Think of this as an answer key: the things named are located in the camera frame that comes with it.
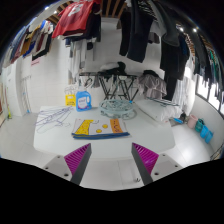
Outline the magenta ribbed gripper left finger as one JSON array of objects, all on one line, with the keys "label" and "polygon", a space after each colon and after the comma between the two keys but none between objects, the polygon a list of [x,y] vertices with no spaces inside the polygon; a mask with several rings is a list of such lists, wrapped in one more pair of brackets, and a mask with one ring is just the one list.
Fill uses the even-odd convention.
[{"label": "magenta ribbed gripper left finger", "polygon": [[91,144],[86,144],[64,157],[65,162],[72,174],[72,183],[76,185],[81,183],[91,154]]}]

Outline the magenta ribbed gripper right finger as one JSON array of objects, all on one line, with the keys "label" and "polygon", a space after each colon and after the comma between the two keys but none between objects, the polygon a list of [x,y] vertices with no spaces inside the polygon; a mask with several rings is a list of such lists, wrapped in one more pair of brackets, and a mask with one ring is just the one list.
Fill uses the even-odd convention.
[{"label": "magenta ribbed gripper right finger", "polygon": [[159,155],[137,143],[132,144],[132,156],[140,173],[144,185],[153,182],[151,172],[158,160]]}]

